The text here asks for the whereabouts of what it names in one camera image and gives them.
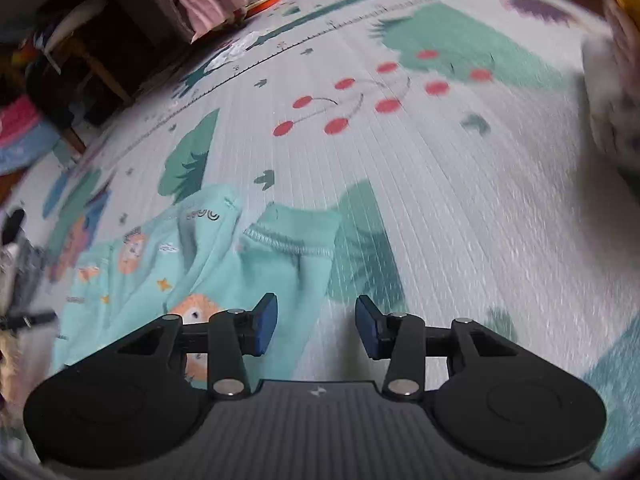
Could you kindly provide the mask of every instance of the wooden leg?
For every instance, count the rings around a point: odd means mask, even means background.
[[[105,85],[108,86],[109,90],[111,90],[120,99],[122,99],[127,106],[132,104],[133,99],[131,99],[130,95],[127,94],[120,83],[118,83],[114,76],[111,75],[111,72],[109,72],[100,61],[95,59],[94,56],[89,54],[89,52],[85,49],[82,41],[78,40],[77,38],[70,38],[70,41],[72,42],[72,48],[76,56],[80,56],[82,57],[82,59],[84,59],[85,63],[89,65],[91,71],[95,75],[97,75]]]
[[[65,128],[62,133],[60,133],[60,137],[65,139],[66,142],[68,142],[69,145],[71,145],[71,147],[76,150],[76,152],[80,153],[80,155],[82,155],[86,151],[84,142],[82,142],[82,139],[78,137],[78,134],[75,133],[73,128]]]

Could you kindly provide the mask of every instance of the play mat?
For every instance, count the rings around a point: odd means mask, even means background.
[[[605,33],[565,0],[283,0],[249,20],[14,193],[51,257],[33,309],[60,324],[21,336],[3,395],[19,413],[157,316],[265,292],[254,384],[380,380],[353,322],[368,294],[585,379],[609,417],[594,461],[618,459],[640,438],[640,206],[584,120],[580,44]],[[428,387],[445,379],[428,360]]]

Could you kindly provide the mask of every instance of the baby clothes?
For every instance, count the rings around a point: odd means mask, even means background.
[[[340,215],[271,203],[238,237],[240,213],[229,187],[211,186],[82,253],[52,372],[168,312],[185,323],[206,322],[219,310],[251,310],[273,292],[278,323],[269,349],[246,356],[245,364],[253,386],[261,378],[290,378],[326,293]],[[206,378],[206,359],[190,356],[186,373]]]

